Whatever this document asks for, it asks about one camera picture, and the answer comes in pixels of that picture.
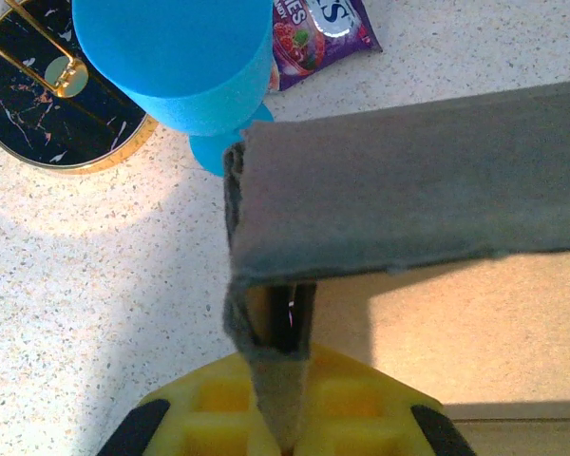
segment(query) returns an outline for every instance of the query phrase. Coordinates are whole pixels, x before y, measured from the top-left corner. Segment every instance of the blue plastic cup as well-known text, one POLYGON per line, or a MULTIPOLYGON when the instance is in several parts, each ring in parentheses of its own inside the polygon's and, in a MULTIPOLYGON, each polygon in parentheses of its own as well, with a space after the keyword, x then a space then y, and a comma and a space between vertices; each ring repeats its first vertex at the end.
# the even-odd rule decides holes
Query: blue plastic cup
POLYGON ((270 80, 271 0, 73 0, 74 29, 99 72, 159 122, 190 135, 199 163, 253 120, 270 80))

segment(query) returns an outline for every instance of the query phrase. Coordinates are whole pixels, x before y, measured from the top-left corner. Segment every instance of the granite countertop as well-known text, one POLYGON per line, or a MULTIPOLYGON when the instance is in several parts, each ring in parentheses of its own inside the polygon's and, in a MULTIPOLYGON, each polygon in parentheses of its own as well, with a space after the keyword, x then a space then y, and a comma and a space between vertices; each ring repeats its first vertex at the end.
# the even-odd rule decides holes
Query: granite countertop
MULTIPOLYGON (((269 96, 278 121, 570 80, 570 0, 366 5, 384 53, 269 96)), ((0 148, 0 455, 94 454, 142 396, 233 350, 222 211, 162 126, 84 177, 0 148)))

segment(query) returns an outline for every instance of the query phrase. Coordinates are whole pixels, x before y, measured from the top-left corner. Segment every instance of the gold rim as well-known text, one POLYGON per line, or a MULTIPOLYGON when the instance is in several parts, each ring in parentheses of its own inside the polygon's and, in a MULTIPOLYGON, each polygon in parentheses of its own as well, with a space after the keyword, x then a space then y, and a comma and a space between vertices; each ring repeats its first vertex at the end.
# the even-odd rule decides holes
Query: gold rim
MULTIPOLYGON (((23 6, 28 2, 39 1, 39 0, 23 0, 19 5, 23 6)), ((4 21, 9 14, 16 13, 14 9, 9 9, 2 16, 0 16, 0 23, 4 21)), ((112 149, 106 154, 98 157, 93 161, 87 161, 80 164, 70 164, 70 165, 55 165, 40 163, 38 161, 30 160, 23 155, 15 152, 10 147, 5 145, 0 141, 0 147, 2 147, 6 152, 12 155, 15 159, 32 165, 37 168, 47 169, 49 171, 55 171, 59 174, 69 174, 69 175, 82 175, 91 174, 98 171, 103 171, 105 169, 111 168, 112 166, 124 162, 126 159, 131 157, 142 145, 152 136, 152 133, 158 126, 158 122, 151 118, 149 115, 145 114, 142 121, 135 129, 135 131, 129 136, 129 138, 123 142, 116 149, 112 149)))

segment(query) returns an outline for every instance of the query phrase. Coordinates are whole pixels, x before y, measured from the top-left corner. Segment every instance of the candy wrapper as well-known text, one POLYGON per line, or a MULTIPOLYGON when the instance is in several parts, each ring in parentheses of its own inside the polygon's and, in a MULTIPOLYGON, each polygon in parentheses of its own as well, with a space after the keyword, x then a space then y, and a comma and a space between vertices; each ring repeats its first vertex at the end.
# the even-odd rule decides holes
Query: candy wrapper
POLYGON ((274 0, 271 91, 359 50, 382 50, 362 0, 274 0))

